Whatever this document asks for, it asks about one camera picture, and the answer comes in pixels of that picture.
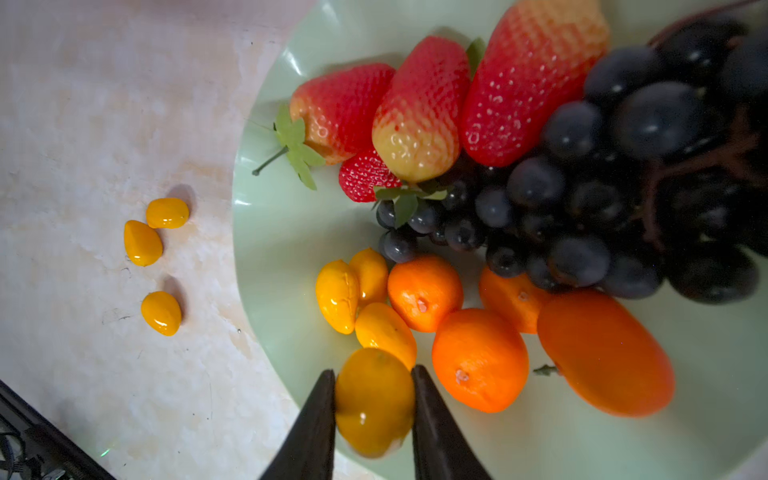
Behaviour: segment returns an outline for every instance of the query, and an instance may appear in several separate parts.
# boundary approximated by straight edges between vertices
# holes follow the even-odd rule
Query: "red strawberry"
[[[581,98],[608,47],[597,0],[520,0],[496,25],[462,112],[462,146],[489,167],[519,160],[549,116]]]
[[[373,202],[376,201],[374,187],[400,187],[402,182],[371,148],[344,161],[339,170],[339,185],[353,201]]]
[[[371,125],[395,69],[361,65],[313,78],[293,92],[290,116],[304,119],[305,144],[338,164],[371,148]]]
[[[459,117],[469,61],[454,41],[427,37],[392,79],[373,121],[373,145],[387,167],[409,182],[448,171],[462,150]]]

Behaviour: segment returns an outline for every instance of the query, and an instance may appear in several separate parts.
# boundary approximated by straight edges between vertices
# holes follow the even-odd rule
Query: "yellow fruit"
[[[147,295],[141,302],[141,315],[149,326],[165,336],[173,336],[181,325],[181,308],[170,293]]]
[[[152,228],[178,228],[189,217],[189,207],[178,198],[158,198],[147,207],[147,225]]]
[[[415,389],[391,353],[360,349],[336,379],[336,425],[360,455],[377,458],[402,445],[413,427]]]
[[[320,312],[339,333],[355,331],[360,284],[355,271],[342,260],[323,267],[315,285]]]
[[[386,260],[372,248],[358,252],[349,261],[360,282],[360,306],[386,301],[386,281],[389,268]]]
[[[138,266],[149,266],[163,254],[163,242],[146,223],[129,220],[123,231],[125,253]]]
[[[371,303],[360,311],[355,334],[363,348],[381,349],[412,369],[416,364],[416,339],[405,320],[385,303]]]

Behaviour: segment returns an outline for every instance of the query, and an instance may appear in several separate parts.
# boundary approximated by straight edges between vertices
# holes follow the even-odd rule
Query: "white table surface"
[[[120,480],[257,478],[297,414],[240,305],[230,185],[311,4],[0,0],[0,379]],[[169,192],[190,221],[135,266],[123,225]],[[163,288],[171,338],[139,311]],[[339,456],[336,477],[375,478]]]

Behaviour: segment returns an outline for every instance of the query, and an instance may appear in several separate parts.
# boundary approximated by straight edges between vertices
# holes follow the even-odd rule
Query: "bunch of grapes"
[[[523,161],[460,158],[448,196],[396,230],[382,202],[380,250],[408,261],[429,237],[487,246],[494,273],[550,292],[640,299],[667,278],[698,302],[741,300],[758,279],[743,248],[768,256],[767,128],[768,28],[695,18],[602,58]]]

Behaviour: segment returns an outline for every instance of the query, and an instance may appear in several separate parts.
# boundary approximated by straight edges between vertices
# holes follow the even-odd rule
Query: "light green plate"
[[[697,0],[620,0],[604,6],[614,43],[647,40]],[[293,398],[303,403],[320,371],[337,372],[359,348],[321,317],[314,286],[320,268],[375,247],[382,233],[370,205],[349,201],[338,167],[315,169],[306,189],[285,160],[260,177],[252,169],[279,150],[271,125],[277,107],[306,79],[371,58],[398,66],[425,35],[468,45],[488,40],[507,0],[320,0],[267,75],[245,127],[234,185],[234,251],[246,313]],[[465,280],[465,306],[478,306],[482,262],[440,250]],[[761,260],[763,272],[766,261]],[[701,306],[669,286],[650,300],[626,302],[669,353],[677,393],[663,412],[619,419],[581,401],[563,379],[531,377],[503,413],[486,415],[443,397],[477,456],[497,479],[711,480],[722,478],[768,436],[768,280],[749,301]],[[548,361],[538,338],[524,336],[531,367]],[[419,363],[431,369],[432,335],[417,334]],[[394,480],[413,478],[410,436],[397,453],[350,458]]]

